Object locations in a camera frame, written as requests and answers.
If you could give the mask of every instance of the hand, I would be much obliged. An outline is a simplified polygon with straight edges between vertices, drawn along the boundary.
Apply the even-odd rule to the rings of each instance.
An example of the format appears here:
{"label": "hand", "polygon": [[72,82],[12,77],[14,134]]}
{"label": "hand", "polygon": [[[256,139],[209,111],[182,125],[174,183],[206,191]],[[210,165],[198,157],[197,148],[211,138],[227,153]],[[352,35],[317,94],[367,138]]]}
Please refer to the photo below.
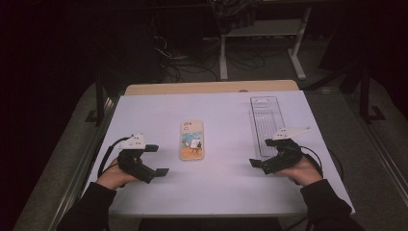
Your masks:
{"label": "hand", "polygon": [[280,170],[276,173],[289,176],[292,181],[296,181],[303,187],[323,179],[306,157],[302,157],[297,165]]}
{"label": "hand", "polygon": [[122,171],[117,165],[117,159],[114,159],[95,183],[110,190],[116,190],[120,186],[133,181],[138,181],[138,178]]}

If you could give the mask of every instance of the phone case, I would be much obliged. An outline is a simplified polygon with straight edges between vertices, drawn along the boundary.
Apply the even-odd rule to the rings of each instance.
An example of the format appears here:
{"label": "phone case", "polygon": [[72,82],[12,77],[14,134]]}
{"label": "phone case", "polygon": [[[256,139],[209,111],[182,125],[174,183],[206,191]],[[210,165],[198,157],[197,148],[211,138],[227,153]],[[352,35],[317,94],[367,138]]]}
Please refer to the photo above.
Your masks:
{"label": "phone case", "polygon": [[184,161],[204,158],[204,129],[200,120],[186,120],[181,124],[180,158]]}

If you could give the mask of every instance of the white tabletop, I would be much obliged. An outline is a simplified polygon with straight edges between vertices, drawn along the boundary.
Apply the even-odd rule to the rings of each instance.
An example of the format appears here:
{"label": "white tabletop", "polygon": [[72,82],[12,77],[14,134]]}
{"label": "white tabletop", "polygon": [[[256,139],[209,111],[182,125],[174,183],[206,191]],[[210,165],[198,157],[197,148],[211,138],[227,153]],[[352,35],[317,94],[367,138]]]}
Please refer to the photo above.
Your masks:
{"label": "white tabletop", "polygon": [[[143,133],[146,143],[160,146],[158,152],[144,153],[143,163],[153,169],[168,167],[169,172],[150,184],[135,182],[118,189],[111,214],[135,217],[305,214],[307,209],[300,186],[286,177],[265,175],[248,161],[256,158],[250,122],[250,97],[253,96],[276,96],[287,127],[312,128],[293,140],[319,154],[324,177],[352,207],[300,90],[122,96],[89,182],[96,180],[108,146],[120,138]],[[179,158],[181,123],[188,119],[204,123],[205,156],[199,161]],[[119,151],[114,149],[108,163]]]}

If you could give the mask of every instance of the black cable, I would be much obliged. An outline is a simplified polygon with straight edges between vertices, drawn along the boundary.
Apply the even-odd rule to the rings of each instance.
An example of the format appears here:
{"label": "black cable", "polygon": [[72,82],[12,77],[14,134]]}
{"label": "black cable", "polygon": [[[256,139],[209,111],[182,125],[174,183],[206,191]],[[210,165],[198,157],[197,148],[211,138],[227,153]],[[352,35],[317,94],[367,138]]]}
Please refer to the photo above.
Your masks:
{"label": "black cable", "polygon": [[299,147],[305,148],[305,149],[308,149],[309,151],[311,151],[318,158],[320,168],[321,168],[321,170],[323,170],[323,164],[321,163],[320,157],[314,150],[310,149],[309,147],[305,147],[305,146],[299,146]]}
{"label": "black cable", "polygon": [[118,143],[120,143],[120,142],[122,142],[122,141],[126,141],[126,140],[128,140],[129,138],[131,138],[131,137],[121,138],[121,139],[117,140],[116,142],[114,142],[114,144],[112,144],[111,146],[108,147],[108,150],[106,151],[105,156],[103,157],[102,162],[101,162],[101,165],[99,166],[99,169],[98,169],[98,178],[99,178],[99,177],[102,175],[102,173],[104,172],[103,168],[105,167],[105,164],[106,164],[106,162],[108,161],[108,158],[109,158],[109,156],[110,156],[111,153],[112,153],[112,150],[114,150],[114,147],[115,147]]}
{"label": "black cable", "polygon": [[329,151],[330,155],[332,155],[332,157],[336,159],[336,162],[340,169],[340,179],[344,181],[344,169],[343,169],[342,162],[340,161],[339,157],[332,150],[330,150],[330,148],[327,148],[327,150]]}

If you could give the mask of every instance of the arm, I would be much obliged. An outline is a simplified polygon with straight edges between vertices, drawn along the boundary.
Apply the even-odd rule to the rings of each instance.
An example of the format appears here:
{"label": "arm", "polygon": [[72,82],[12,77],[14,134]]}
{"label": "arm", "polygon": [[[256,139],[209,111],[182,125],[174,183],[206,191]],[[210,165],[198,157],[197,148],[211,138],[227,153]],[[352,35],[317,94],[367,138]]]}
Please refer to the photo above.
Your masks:
{"label": "arm", "polygon": [[123,172],[114,160],[109,168],[90,183],[80,201],[58,224],[58,231],[101,231],[108,225],[109,207],[120,186],[137,179]]}
{"label": "arm", "polygon": [[278,172],[288,175],[303,188],[300,190],[308,207],[308,219],[314,230],[364,230],[351,217],[351,208],[337,197],[327,180],[324,180],[306,159],[294,167]]}

